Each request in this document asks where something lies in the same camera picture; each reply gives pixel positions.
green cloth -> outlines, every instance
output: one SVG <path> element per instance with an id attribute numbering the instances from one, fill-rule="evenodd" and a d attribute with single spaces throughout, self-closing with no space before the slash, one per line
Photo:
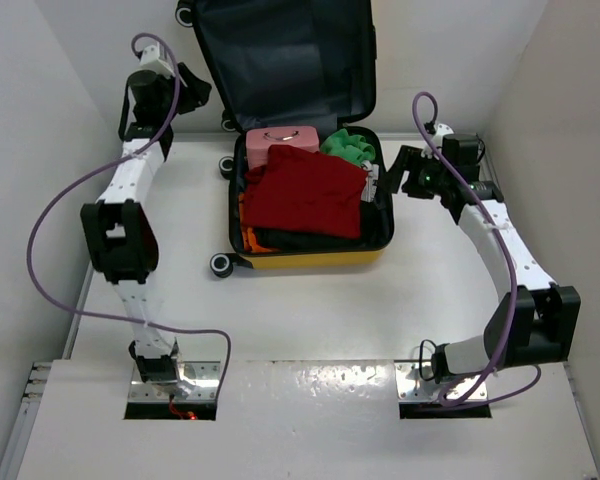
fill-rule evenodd
<path id="1" fill-rule="evenodd" d="M 327 138 L 320 151 L 327 155 L 344 158 L 347 162 L 362 167 L 362 162 L 376 159 L 376 150 L 362 135 L 349 135 L 346 129 L 338 130 Z"/>

black suitcase lid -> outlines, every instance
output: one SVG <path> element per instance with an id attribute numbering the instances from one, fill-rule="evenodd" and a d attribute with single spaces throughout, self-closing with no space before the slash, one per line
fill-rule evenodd
<path id="1" fill-rule="evenodd" d="M 370 0 L 193 0 L 193 27 L 229 118 L 245 132 L 329 134 L 376 103 Z"/>

orange cloth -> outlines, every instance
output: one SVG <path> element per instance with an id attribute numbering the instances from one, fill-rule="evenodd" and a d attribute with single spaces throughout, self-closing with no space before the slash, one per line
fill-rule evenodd
<path id="1" fill-rule="evenodd" d="M 251 253 L 272 253 L 277 252 L 275 248 L 265 248 L 258 245 L 258 239 L 256 234 L 253 232 L 253 228 L 245 227 L 242 223 L 244 217 L 244 193 L 238 195 L 238 210 L 240 212 L 240 231 L 242 232 L 242 243 L 244 243 L 244 249 Z"/>

pink toiletry bag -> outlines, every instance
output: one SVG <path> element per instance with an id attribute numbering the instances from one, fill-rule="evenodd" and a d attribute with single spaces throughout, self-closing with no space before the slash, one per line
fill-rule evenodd
<path id="1" fill-rule="evenodd" d="M 271 145 L 291 145 L 317 152 L 320 150 L 318 132 L 313 127 L 270 127 L 247 132 L 247 163 L 249 170 L 266 165 Z"/>

gray wall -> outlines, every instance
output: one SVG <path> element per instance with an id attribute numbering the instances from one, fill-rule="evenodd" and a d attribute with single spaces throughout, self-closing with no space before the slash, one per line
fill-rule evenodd
<path id="1" fill-rule="evenodd" d="M 164 37 L 197 75 L 210 80 L 192 31 L 174 20 L 176 0 L 36 0 L 98 109 L 114 125 L 121 86 L 135 66 L 126 55 L 139 31 Z M 378 131 L 415 131 L 413 95 L 427 88 L 457 129 L 481 131 L 510 80 L 546 0 L 376 0 L 378 104 L 365 122 Z M 179 131 L 220 129 L 220 99 L 178 119 Z"/>
<path id="2" fill-rule="evenodd" d="M 29 230 L 55 192 L 117 152 L 33 1 L 0 0 L 0 460 L 31 363 L 61 354 L 68 327 L 68 316 L 27 277 Z M 98 183 L 61 203 L 37 244 L 41 279 L 67 302 L 75 301 L 87 262 L 79 206 L 97 195 Z"/>
<path id="3" fill-rule="evenodd" d="M 524 238 L 582 295 L 571 363 L 600 459 L 600 0 L 551 0 L 487 145 Z"/>

